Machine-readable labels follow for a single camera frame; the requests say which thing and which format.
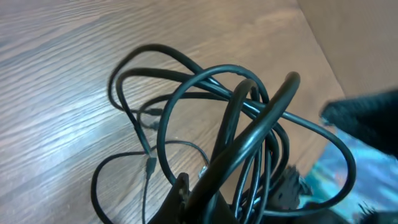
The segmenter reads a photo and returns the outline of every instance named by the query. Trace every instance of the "tangled cable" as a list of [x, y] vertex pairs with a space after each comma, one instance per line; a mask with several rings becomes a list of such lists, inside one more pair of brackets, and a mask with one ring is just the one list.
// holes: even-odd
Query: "tangled cable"
[[[122, 74], [119, 75], [119, 71], [123, 66], [125, 66], [135, 56], [143, 52], [150, 51], [161, 52], [171, 56], [191, 70], [193, 75], [158, 68], [133, 68], [122, 72]], [[214, 75], [225, 72], [235, 73], [237, 75], [244, 76], [246, 79], [243, 80], [232, 92], [213, 78]], [[139, 110], [132, 110], [124, 97], [123, 81], [135, 76], [164, 78], [180, 82], [181, 85], [172, 94], [158, 96], [157, 98], [144, 103]], [[115, 83], [115, 80], [116, 93], [121, 105], [117, 104], [112, 96], [113, 83]], [[138, 47], [125, 57], [111, 74], [108, 83], [108, 98], [115, 108], [124, 111], [128, 115], [144, 150], [142, 152], [125, 152], [110, 156], [97, 167], [91, 183], [91, 201], [95, 212], [103, 223], [112, 223], [100, 207], [96, 195], [96, 185], [98, 174], [102, 167], [109, 161], [118, 157], [144, 154], [151, 155], [151, 152], [154, 149], [157, 149], [157, 158], [162, 171], [167, 180], [169, 180], [173, 185], [176, 178], [167, 162], [165, 153], [166, 144], [187, 144], [192, 146], [201, 152], [204, 160], [209, 164], [207, 171], [200, 178], [196, 186], [194, 186], [192, 192], [190, 192], [188, 201], [185, 204], [183, 216], [186, 220], [195, 219], [199, 215], [203, 215], [204, 223], [207, 223], [206, 220], [211, 220], [212, 209], [214, 209], [215, 206], [214, 198], [216, 198], [216, 195], [224, 181], [242, 162], [244, 163], [243, 170], [239, 177], [233, 203], [231, 205], [232, 212], [240, 223], [246, 224], [250, 222], [258, 224], [261, 222], [264, 215], [278, 217], [308, 215], [336, 205], [344, 199], [353, 188], [356, 178], [355, 161], [349, 149], [333, 133], [315, 123], [285, 111], [295, 95], [295, 92], [299, 87], [299, 83], [299, 74], [296, 72], [290, 72], [287, 75], [285, 82], [270, 100], [266, 88], [260, 79], [251, 71], [243, 67], [237, 65], [217, 65], [207, 69], [202, 69], [193, 60], [171, 47], [160, 44], [149, 44]], [[207, 92], [186, 92], [191, 86], [201, 88]], [[250, 93], [251, 99], [246, 98], [248, 93]], [[193, 143], [185, 141], [166, 141], [165, 134], [170, 114], [179, 99], [209, 99], [228, 102], [210, 161], [207, 159], [206, 154]], [[147, 110], [149, 106], [161, 101], [167, 101], [164, 109]], [[242, 133], [234, 138], [240, 111], [250, 117], [252, 122], [244, 131], [242, 131]], [[159, 123], [157, 125], [144, 124], [141, 121], [142, 113], [160, 115]], [[280, 117], [312, 130], [331, 141], [342, 152], [347, 162], [348, 175], [343, 188], [333, 198], [320, 203], [317, 208], [266, 210], [268, 194], [273, 190], [275, 183], [281, 177], [289, 160], [289, 138], [282, 126], [277, 123], [277, 120]], [[148, 140], [142, 130], [143, 126], [146, 128], [157, 129], [156, 146], [149, 146]], [[274, 133], [276, 133], [281, 140], [282, 147], [280, 149]], [[261, 163], [263, 155], [266, 166], [264, 173], [262, 174]], [[253, 174], [251, 185], [249, 190], [243, 192], [244, 183], [246, 182], [248, 172], [252, 164]], [[150, 168], [147, 167], [147, 182], [144, 190], [142, 209], [143, 223], [145, 223], [145, 198], [147, 184], [150, 175], [153, 172], [152, 169], [154, 169], [154, 165]]]

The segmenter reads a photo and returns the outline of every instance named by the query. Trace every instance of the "blue patterned fabric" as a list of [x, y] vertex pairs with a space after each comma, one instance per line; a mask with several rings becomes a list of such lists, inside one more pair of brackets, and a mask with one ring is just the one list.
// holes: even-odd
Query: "blue patterned fabric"
[[[382, 211], [398, 211], [398, 162], [395, 158], [365, 145], [348, 134], [337, 131], [337, 136], [349, 147], [354, 155], [357, 179], [353, 191], [333, 209], [351, 223], [360, 218], [362, 205]], [[314, 165], [305, 180], [313, 188], [312, 198], [322, 202], [343, 186], [347, 175], [346, 162], [341, 152], [329, 143], [325, 152]]]

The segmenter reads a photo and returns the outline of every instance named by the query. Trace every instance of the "black connector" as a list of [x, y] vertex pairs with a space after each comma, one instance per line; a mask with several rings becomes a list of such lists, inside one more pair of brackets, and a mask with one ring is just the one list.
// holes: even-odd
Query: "black connector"
[[150, 179], [151, 175], [154, 173], [155, 171], [155, 167], [156, 167], [156, 157], [150, 157], [147, 159], [147, 165], [146, 165], [146, 173], [147, 173], [147, 179]]
[[270, 191], [268, 209], [293, 210], [300, 204], [300, 195], [312, 195], [312, 190], [302, 181], [296, 167], [288, 167]]

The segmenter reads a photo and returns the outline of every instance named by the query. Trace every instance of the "cable bundle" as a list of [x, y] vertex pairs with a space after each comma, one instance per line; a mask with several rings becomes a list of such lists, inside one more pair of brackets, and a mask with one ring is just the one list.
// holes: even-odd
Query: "cable bundle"
[[[193, 75], [158, 68], [133, 68], [119, 74], [119, 71], [123, 66], [125, 66], [125, 64], [135, 56], [148, 51], [161, 52], [171, 56], [191, 70]], [[237, 75], [244, 76], [246, 79], [243, 80], [232, 92], [213, 78], [214, 75], [225, 72], [235, 73]], [[132, 110], [124, 97], [123, 81], [135, 76], [164, 78], [180, 82], [181, 85], [172, 94], [158, 96], [157, 98], [144, 103], [139, 110]], [[116, 93], [121, 105], [117, 104], [112, 96], [112, 89], [115, 81]], [[174, 184], [176, 178], [170, 170], [167, 162], [165, 145], [176, 143], [187, 144], [198, 149], [203, 158], [207, 163], [209, 163], [207, 171], [198, 181], [196, 186], [194, 186], [189, 199], [185, 204], [183, 214], [184, 220], [196, 219], [202, 215], [202, 222], [209, 223], [215, 206], [216, 194], [219, 193], [218, 191], [224, 181], [242, 162], [244, 163], [243, 169], [238, 180], [233, 204], [231, 205], [232, 212], [240, 223], [260, 223], [264, 215], [278, 217], [308, 215], [336, 205], [345, 198], [353, 188], [356, 178], [355, 161], [349, 149], [333, 133], [315, 123], [285, 111], [286, 107], [295, 95], [295, 92], [299, 87], [299, 83], [299, 74], [296, 72], [289, 73], [285, 82], [270, 100], [266, 88], [260, 79], [251, 71], [243, 67], [237, 65], [217, 65], [207, 69], [202, 69], [193, 60], [171, 47], [160, 44], [149, 44], [138, 47], [125, 57], [111, 74], [108, 84], [108, 97], [109, 101], [115, 108], [124, 111], [128, 115], [144, 150], [142, 152], [125, 152], [110, 156], [106, 158], [95, 170], [93, 181], [91, 183], [91, 200], [101, 221], [107, 224], [112, 223], [102, 211], [96, 196], [98, 174], [102, 167], [109, 161], [118, 157], [143, 154], [152, 155], [152, 151], [157, 149], [157, 158], [163, 173], [167, 180], [169, 180], [171, 184]], [[191, 86], [201, 88], [207, 92], [186, 92]], [[246, 98], [248, 93], [250, 93], [251, 99]], [[184, 141], [166, 141], [165, 139], [167, 125], [173, 107], [179, 99], [192, 98], [228, 102], [210, 161], [207, 159], [206, 154], [193, 143]], [[150, 105], [161, 101], [167, 101], [163, 110], [146, 110]], [[252, 122], [241, 134], [234, 138], [240, 111], [250, 117]], [[137, 113], [138, 119], [136, 119], [133, 113]], [[158, 125], [153, 127], [141, 122], [142, 113], [160, 115]], [[289, 138], [282, 126], [277, 123], [277, 120], [280, 117], [299, 124], [304, 128], [315, 131], [324, 138], [327, 138], [327, 140], [336, 145], [346, 159], [348, 175], [343, 188], [333, 198], [320, 203], [316, 209], [300, 208], [296, 210], [266, 210], [268, 194], [273, 190], [275, 183], [282, 175], [289, 160]], [[142, 130], [142, 126], [147, 128], [156, 128], [158, 130], [156, 146], [149, 146], [148, 140]], [[277, 134], [281, 140], [281, 148], [279, 147], [275, 134]], [[264, 173], [262, 174], [261, 163], [263, 159], [266, 166]], [[244, 183], [246, 182], [249, 168], [252, 164], [253, 175], [251, 185], [249, 190], [244, 192]], [[150, 168], [147, 167], [147, 183], [151, 172], [153, 172], [152, 168], [154, 168], [155, 165], [152, 164], [151, 166], [152, 167]], [[145, 223], [144, 207], [147, 183], [144, 190], [144, 205], [142, 209], [143, 223]]]

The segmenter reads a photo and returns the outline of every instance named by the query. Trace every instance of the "coiled cable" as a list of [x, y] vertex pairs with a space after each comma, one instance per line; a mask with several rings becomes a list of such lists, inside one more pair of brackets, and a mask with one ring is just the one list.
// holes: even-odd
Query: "coiled cable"
[[[161, 52], [171, 56], [191, 70], [193, 75], [158, 68], [133, 68], [119, 74], [123, 66], [125, 66], [130, 60], [137, 55], [148, 51]], [[246, 79], [243, 80], [236, 87], [235, 91], [232, 92], [213, 78], [214, 75], [225, 72], [235, 73], [245, 77]], [[123, 81], [135, 76], [164, 78], [180, 82], [181, 85], [172, 94], [158, 96], [157, 98], [144, 103], [139, 110], [132, 110], [130, 109], [123, 93]], [[116, 93], [119, 98], [120, 105], [116, 103], [112, 95], [114, 83], [116, 84]], [[143, 154], [153, 157], [152, 151], [157, 149], [157, 158], [162, 171], [169, 182], [174, 184], [176, 178], [170, 169], [165, 153], [165, 145], [172, 143], [188, 144], [193, 146], [201, 152], [203, 158], [209, 164], [207, 171], [198, 181], [196, 186], [194, 186], [188, 201], [185, 204], [183, 214], [184, 220], [192, 221], [197, 219], [200, 215], [203, 215], [205, 220], [209, 220], [209, 218], [211, 218], [212, 210], [214, 209], [214, 206], [212, 205], [212, 203], [214, 204], [214, 200], [212, 199], [215, 198], [216, 194], [218, 194], [221, 185], [228, 176], [242, 162], [244, 162], [244, 169], [239, 177], [238, 186], [231, 206], [234, 216], [241, 223], [260, 223], [264, 215], [279, 217], [308, 215], [336, 205], [345, 198], [353, 188], [356, 178], [355, 161], [349, 149], [333, 133], [315, 123], [285, 111], [286, 107], [295, 95], [295, 92], [299, 87], [299, 83], [300, 76], [298, 73], [289, 73], [278, 92], [270, 100], [266, 88], [260, 79], [251, 71], [243, 67], [237, 65], [217, 65], [207, 69], [202, 69], [193, 60], [178, 50], [160, 44], [143, 45], [138, 47], [136, 50], [133, 50], [119, 63], [111, 74], [108, 83], [108, 98], [115, 108], [124, 111], [131, 120], [142, 144], [143, 151], [113, 155], [105, 159], [97, 167], [91, 185], [91, 200], [93, 202], [95, 212], [98, 214], [102, 222], [107, 224], [111, 223], [110, 219], [105, 215], [99, 205], [96, 196], [96, 184], [101, 168], [107, 162], [117, 157]], [[201, 88], [207, 92], [186, 92], [192, 86]], [[251, 99], [246, 98], [246, 95], [249, 92], [251, 93]], [[209, 99], [228, 102], [210, 162], [208, 162], [207, 156], [203, 150], [193, 143], [184, 141], [166, 141], [165, 139], [170, 114], [173, 107], [180, 99]], [[149, 106], [161, 101], [167, 102], [164, 109], [147, 109]], [[250, 117], [253, 121], [234, 139], [240, 111]], [[144, 124], [141, 121], [142, 113], [160, 115], [160, 121], [151, 125]], [[289, 138], [282, 126], [277, 123], [277, 120], [280, 117], [299, 124], [304, 128], [310, 129], [331, 141], [342, 152], [347, 162], [348, 175], [343, 188], [337, 195], [326, 202], [320, 203], [315, 209], [265, 209], [268, 194], [272, 191], [275, 183], [281, 177], [289, 160]], [[149, 146], [142, 127], [157, 130], [156, 146]], [[274, 133], [276, 133], [281, 140], [282, 147], [280, 149]], [[264, 155], [264, 161], [266, 164], [263, 174], [260, 172], [262, 155]], [[253, 161], [254, 170], [252, 182], [250, 188], [243, 192], [243, 186], [248, 176], [248, 170]], [[143, 211], [143, 223], [145, 223], [144, 212], [145, 211]]]

